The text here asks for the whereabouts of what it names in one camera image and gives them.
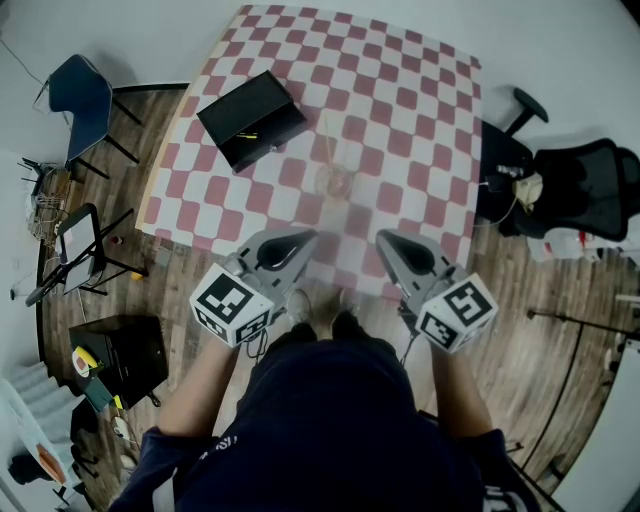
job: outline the black cable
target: black cable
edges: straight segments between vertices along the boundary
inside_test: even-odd
[[[91,285],[88,284],[87,286],[89,288],[92,288],[92,289],[95,288],[96,286],[98,286],[100,284],[100,281],[102,281],[102,274],[104,274],[104,269],[102,269],[100,271],[100,277],[98,277],[98,279],[96,279],[96,282],[94,284],[91,284]]]
[[[551,409],[551,414],[549,414],[549,418],[547,419],[547,423],[545,423],[544,428],[542,429],[542,432],[540,433],[540,436],[538,437],[538,440],[536,441],[536,444],[533,445],[533,449],[531,450],[531,452],[529,452],[529,456],[527,457],[527,460],[525,460],[524,464],[522,465],[523,472],[524,472],[524,468],[526,468],[527,464],[529,464],[529,462],[531,461],[531,458],[533,457],[533,454],[538,449],[538,446],[540,446],[540,443],[542,442],[542,439],[544,438],[544,435],[547,433],[547,430],[549,429],[549,426],[551,425],[551,421],[553,421],[553,417],[555,416],[556,411],[558,410],[558,406],[560,405],[560,400],[562,400],[562,396],[564,395],[564,391],[565,391],[565,389],[567,387],[567,384],[569,382],[569,377],[571,376],[571,371],[573,370],[573,365],[576,362],[576,356],[578,355],[578,349],[580,348],[580,342],[582,341],[582,331],[583,330],[584,330],[584,324],[580,324],[580,329],[578,330],[578,339],[576,340],[576,344],[573,347],[573,354],[571,354],[571,360],[569,361],[569,368],[567,369],[567,373],[564,376],[564,381],[562,382],[562,386],[560,387],[560,392],[558,393],[556,401],[553,404],[553,409]]]
[[[260,358],[267,353],[267,345],[269,344],[269,334],[267,333],[267,330],[263,329],[262,332],[260,333],[258,350],[256,350],[255,354],[251,354],[251,352],[249,352],[249,345],[251,344],[251,341],[254,341],[254,340],[245,341],[245,346],[247,349],[247,357],[249,359],[255,360],[255,363],[253,364],[253,366],[255,366],[260,362]]]
[[[411,336],[411,339],[409,340],[409,344],[407,345],[407,350],[402,356],[402,359],[400,359],[400,364],[402,365],[403,368],[404,368],[404,365],[407,363],[407,356],[409,355],[409,351],[411,350],[413,342],[416,340],[417,337],[418,337],[418,333]]]
[[[20,63],[20,65],[24,68],[24,70],[27,72],[27,74],[28,74],[31,78],[33,78],[36,82],[38,82],[40,85],[42,85],[42,86],[44,87],[44,83],[43,83],[43,82],[41,82],[38,78],[36,78],[36,76],[35,76],[33,73],[31,73],[31,71],[29,71],[29,69],[27,68],[27,66],[25,66],[25,65],[24,65],[24,62],[22,62],[22,61],[18,58],[18,56],[17,56],[15,53],[13,53],[13,51],[11,50],[11,48],[9,48],[9,47],[7,46],[7,43],[5,43],[2,39],[0,39],[0,43],[2,43],[2,46],[4,46],[4,47],[7,49],[7,51],[8,51],[11,55],[13,55],[13,58],[14,58],[14,59],[16,59],[16,60]]]
[[[520,450],[524,450],[524,446],[520,443],[520,441],[516,441],[516,445],[513,448],[509,448],[506,451],[507,451],[507,454],[509,454],[509,453],[518,452]]]

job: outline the wooden floor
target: wooden floor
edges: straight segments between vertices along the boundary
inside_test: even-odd
[[[99,144],[85,159],[110,174],[104,180],[92,173],[73,190],[68,209],[92,202],[101,215],[102,225],[115,220],[128,208],[138,207],[153,159],[182,91],[128,93],[121,101],[143,119],[138,128],[115,113],[111,134],[125,147],[140,155],[140,164],[131,166],[112,147]],[[162,400],[175,389],[184,373],[211,336],[192,318],[188,297],[216,259],[211,253],[165,241],[134,230],[134,217],[117,228],[124,245],[109,245],[107,254],[134,265],[146,265],[150,276],[143,281],[120,277],[109,282],[108,297],[79,292],[49,296],[44,301],[43,327],[45,362],[58,380],[73,380],[68,328],[85,321],[117,313],[148,314],[161,319],[169,360],[169,379],[156,390]],[[154,263],[156,253],[168,249],[167,267]],[[567,471],[584,446],[602,410],[615,377],[604,368],[605,353],[614,349],[614,337],[604,331],[585,328],[576,345],[579,327],[549,318],[528,320],[526,312],[536,308],[567,314],[591,322],[632,330],[636,327],[628,306],[614,303],[616,293],[635,294],[636,272],[614,253],[598,263],[531,260],[522,238],[505,239],[493,227],[477,228],[472,244],[470,268],[478,272],[500,304],[500,314],[484,339],[469,354],[495,425],[505,432],[509,444],[524,448],[513,453],[516,463],[546,490],[558,481],[543,478],[552,458],[564,455],[561,471]],[[314,304],[330,302],[337,291],[317,283],[303,282]],[[81,307],[79,295],[82,294]],[[395,313],[396,304],[379,298],[362,297],[359,317],[368,332],[387,339],[399,355],[404,354],[408,333]],[[275,339],[288,328],[279,319],[270,332]],[[571,361],[573,370],[568,373]],[[216,431],[220,432],[234,416],[235,403],[244,392],[253,360],[243,351],[227,391]],[[427,343],[417,340],[407,359],[417,406],[436,413]],[[557,404],[546,433],[560,390]],[[98,434],[84,434],[85,449],[98,457],[99,478],[83,474],[91,497],[99,509],[106,509],[119,487],[120,453],[136,454],[135,444],[116,438],[109,420],[114,411],[104,411]],[[157,409],[148,399],[125,414],[140,440],[154,424]]]

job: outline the white box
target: white box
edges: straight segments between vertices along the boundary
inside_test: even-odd
[[[453,353],[479,338],[498,313],[498,304],[478,274],[425,302],[416,329],[434,345]]]
[[[214,263],[189,298],[200,324],[230,347],[267,328],[273,302]]]

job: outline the checkered tablecloth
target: checkered tablecloth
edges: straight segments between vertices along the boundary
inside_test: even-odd
[[[321,239],[307,276],[398,297],[375,251],[380,229],[430,236],[467,262],[480,164],[479,69],[474,57],[380,21],[245,6],[176,113],[138,225],[221,254],[265,228],[313,227]],[[292,94],[309,128],[234,175],[196,113],[265,70]],[[354,173],[346,200],[316,193],[326,136],[333,162]]]

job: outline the white cable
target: white cable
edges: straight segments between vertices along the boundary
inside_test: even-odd
[[[511,213],[511,210],[513,210],[513,207],[516,205],[516,202],[518,201],[518,198],[515,197],[513,199],[513,203],[511,203],[511,208],[509,208],[509,211],[507,211],[507,213],[504,214],[504,217],[502,217],[498,222],[492,222],[490,224],[474,224],[473,227],[474,228],[482,228],[482,227],[488,227],[488,226],[497,226],[498,224],[500,224],[502,221],[504,221],[504,219],[506,219],[509,214]]]
[[[84,304],[82,304],[82,295],[80,295],[80,288],[76,288],[76,291],[78,292],[78,300],[80,301],[80,311],[82,311],[82,319],[84,320],[84,323],[87,323],[87,316],[84,314]]]
[[[135,432],[135,430],[133,430],[133,427],[131,426],[131,424],[127,421],[127,419],[124,416],[122,416],[122,414],[120,414],[120,409],[118,409],[117,407],[116,407],[116,413],[118,414],[118,418],[120,418],[122,421],[124,421],[124,424],[127,427],[127,431],[128,431],[130,439],[127,439],[122,435],[118,435],[118,433],[116,432],[115,426],[113,425],[114,420],[116,419],[115,416],[113,418],[111,418],[111,420],[109,421],[109,423],[111,424],[111,430],[113,430],[113,432],[116,434],[116,436],[118,436],[120,439],[123,439],[125,441],[129,441],[131,444],[135,444],[138,448],[140,448],[140,443],[138,442],[138,437],[136,436],[136,432]]]
[[[43,276],[44,276],[44,274],[45,274],[45,272],[46,272],[46,270],[47,270],[47,263],[49,263],[51,260],[57,260],[57,259],[60,259],[60,256],[54,256],[53,258],[49,258],[47,261],[45,261],[45,262],[44,262],[44,265],[42,266],[42,276],[40,276],[40,277],[43,277]],[[15,283],[13,283],[13,286],[12,286],[11,288],[13,288],[13,287],[15,287],[15,286],[18,286],[18,285],[19,285],[22,281],[24,281],[27,277],[32,276],[32,275],[34,274],[34,272],[36,272],[37,270],[38,270],[38,268],[37,268],[37,267],[36,267],[36,268],[34,268],[34,269],[33,269],[31,272],[29,272],[26,276],[24,276],[24,277],[20,278],[20,280],[19,280],[19,281],[16,281]]]
[[[7,46],[7,43],[5,43],[2,39],[0,39],[0,44],[2,44],[2,46],[4,46],[4,47],[7,49],[7,51],[8,51],[11,55],[13,55],[13,58],[14,58],[14,59],[16,59],[16,60],[20,63],[20,65],[24,68],[24,70],[27,72],[27,74],[28,74],[31,78],[33,78],[36,82],[38,82],[40,85],[42,85],[42,86],[44,87],[44,84],[43,84],[43,83],[42,83],[38,78],[36,78],[36,76],[35,76],[31,71],[29,71],[29,69],[27,68],[27,66],[25,66],[25,65],[24,65],[24,62],[22,62],[22,61],[18,58],[18,56],[17,56],[15,53],[13,53],[13,50],[11,50],[11,48],[9,48],[9,47]]]

